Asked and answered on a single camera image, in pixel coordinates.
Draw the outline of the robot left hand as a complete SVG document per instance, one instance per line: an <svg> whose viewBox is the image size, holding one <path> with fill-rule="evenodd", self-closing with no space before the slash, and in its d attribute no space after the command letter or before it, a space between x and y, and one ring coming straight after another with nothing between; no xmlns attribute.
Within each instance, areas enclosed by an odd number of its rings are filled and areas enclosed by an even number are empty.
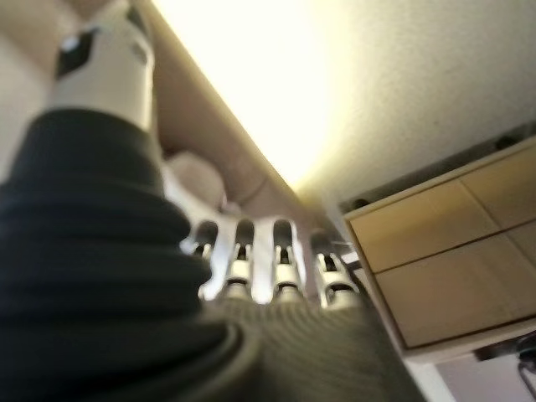
<svg viewBox="0 0 536 402"><path fill-rule="evenodd" d="M208 256L164 193L143 16L113 1L59 48L47 107L1 187L4 401L420 401L355 279L268 304Z"/></svg>

